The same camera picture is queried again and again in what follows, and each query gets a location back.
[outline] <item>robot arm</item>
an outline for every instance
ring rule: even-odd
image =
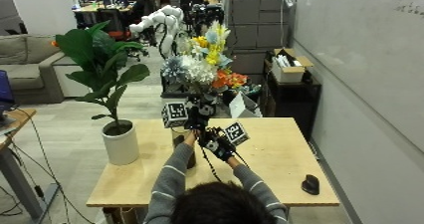
[[[166,6],[147,17],[143,17],[139,24],[130,25],[131,34],[143,32],[150,26],[156,24],[166,25],[167,31],[160,42],[160,55],[163,58],[168,57],[171,54],[171,45],[175,39],[175,34],[180,29],[180,21],[174,14],[179,17],[184,16],[182,9]]]

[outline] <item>hand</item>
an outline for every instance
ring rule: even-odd
[[[225,146],[220,137],[206,143],[204,148],[224,162],[232,157],[232,150]]]
[[[184,144],[194,147],[198,139],[199,131],[191,130],[188,136],[184,139]]]

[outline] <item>orange flower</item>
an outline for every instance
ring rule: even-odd
[[[223,70],[216,71],[216,80],[212,81],[211,86],[213,88],[223,87],[225,85],[225,73]]]
[[[245,83],[247,76],[240,75],[237,73],[229,74],[229,78],[227,79],[227,84],[232,88],[240,87]]]

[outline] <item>white wall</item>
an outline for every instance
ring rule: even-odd
[[[13,0],[29,34],[63,34],[77,27],[71,0]]]
[[[307,56],[296,43],[293,48]],[[421,224],[424,153],[318,62],[308,58],[321,83],[312,138],[361,222]]]

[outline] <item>cardboard box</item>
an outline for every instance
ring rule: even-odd
[[[239,92],[228,104],[229,117],[261,117],[256,103]]]
[[[308,61],[304,56],[295,57],[293,50],[281,48],[273,49],[275,55],[280,55],[281,50],[300,63],[301,67],[280,67],[277,62],[272,58],[271,72],[279,83],[299,83],[301,81],[301,76],[307,67],[312,67],[313,64]]]

